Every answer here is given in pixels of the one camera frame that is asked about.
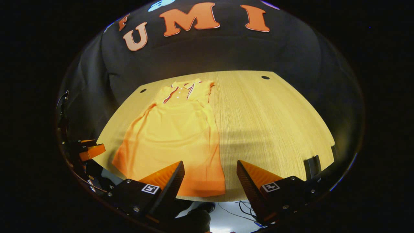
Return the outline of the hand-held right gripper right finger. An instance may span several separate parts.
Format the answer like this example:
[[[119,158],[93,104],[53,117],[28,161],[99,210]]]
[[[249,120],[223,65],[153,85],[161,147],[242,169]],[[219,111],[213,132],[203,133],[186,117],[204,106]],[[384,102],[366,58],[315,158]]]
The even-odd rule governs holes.
[[[321,178],[303,181],[299,177],[282,178],[243,160],[236,173],[260,224],[282,224],[304,211],[317,200]]]

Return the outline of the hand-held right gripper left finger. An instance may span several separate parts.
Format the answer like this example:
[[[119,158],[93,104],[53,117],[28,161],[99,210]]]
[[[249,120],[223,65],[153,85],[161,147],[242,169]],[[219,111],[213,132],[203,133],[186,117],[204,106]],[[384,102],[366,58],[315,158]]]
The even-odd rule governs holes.
[[[184,164],[178,161],[139,181],[125,179],[108,191],[107,202],[140,222],[170,220],[184,175]]]

